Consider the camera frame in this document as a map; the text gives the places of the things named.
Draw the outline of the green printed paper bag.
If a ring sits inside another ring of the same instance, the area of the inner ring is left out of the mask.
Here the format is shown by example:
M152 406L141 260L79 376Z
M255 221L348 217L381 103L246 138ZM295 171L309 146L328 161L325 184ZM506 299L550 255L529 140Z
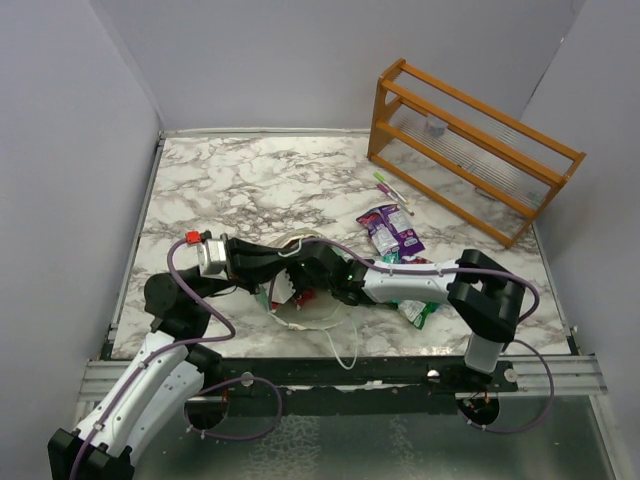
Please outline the green printed paper bag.
M332 329L345 322L346 315L343 312L343 304L334 299L331 294L326 291L314 291L317 297L302 308L294 304L294 296L285 304L271 304L267 293L271 281L260 285L258 293L254 296L256 301L266 310L267 314L279 325L292 331L323 332L328 339L329 346L340 367L346 371L352 370L356 366L360 347L360 337L355 321L353 319L350 320L353 330L354 348L353 357L349 364L346 364L342 356L338 353L331 335Z

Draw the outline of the berries purple snack packet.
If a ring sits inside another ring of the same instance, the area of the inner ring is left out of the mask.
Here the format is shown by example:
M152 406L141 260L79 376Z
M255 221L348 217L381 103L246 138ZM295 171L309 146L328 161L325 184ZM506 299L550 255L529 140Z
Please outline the berries purple snack packet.
M403 256L400 258L401 264L430 264L430 260L420 256Z

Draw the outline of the green snack packet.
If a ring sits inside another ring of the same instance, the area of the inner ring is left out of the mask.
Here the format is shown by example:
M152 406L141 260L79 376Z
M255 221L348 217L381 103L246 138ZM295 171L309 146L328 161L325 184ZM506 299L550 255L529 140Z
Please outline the green snack packet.
M418 330L424 328L427 317L435 313L440 307L437 303L423 303L414 300L400 301L397 306L400 314Z

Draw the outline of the red snack packet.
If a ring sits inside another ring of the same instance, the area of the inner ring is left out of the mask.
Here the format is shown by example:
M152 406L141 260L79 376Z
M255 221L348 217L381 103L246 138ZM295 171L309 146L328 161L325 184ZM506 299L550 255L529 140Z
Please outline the red snack packet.
M314 291L306 291L293 299L294 304L302 308L317 297Z

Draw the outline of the teal snack packet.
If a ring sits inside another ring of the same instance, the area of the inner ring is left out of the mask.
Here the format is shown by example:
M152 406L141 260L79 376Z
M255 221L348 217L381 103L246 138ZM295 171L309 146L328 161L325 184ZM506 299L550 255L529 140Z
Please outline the teal snack packet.
M400 257L397 253L390 253L382 256L381 260L385 263L398 264L400 262Z

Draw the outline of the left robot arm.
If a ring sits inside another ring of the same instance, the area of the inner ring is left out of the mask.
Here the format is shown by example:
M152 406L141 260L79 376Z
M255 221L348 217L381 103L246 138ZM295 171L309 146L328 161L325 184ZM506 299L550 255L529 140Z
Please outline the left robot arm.
M185 402L220 385L215 340L236 335L208 297L237 286L251 293L286 266L290 250L236 238L189 232L167 254L167 273L150 277L146 307L150 331L124 373L71 431L57 430L47 445L55 479L131 479L140 457ZM205 334L210 319L227 329Z

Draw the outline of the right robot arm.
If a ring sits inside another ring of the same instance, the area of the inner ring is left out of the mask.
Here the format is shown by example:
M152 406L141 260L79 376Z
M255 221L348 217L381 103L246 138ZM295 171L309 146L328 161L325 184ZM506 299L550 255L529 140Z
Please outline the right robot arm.
M481 391L496 376L502 351L515 337L526 291L533 285L475 249L440 263L393 264L335 251L319 238L299 242L281 254L294 284L328 291L350 306L417 301L452 307L471 329L459 367L461 383Z

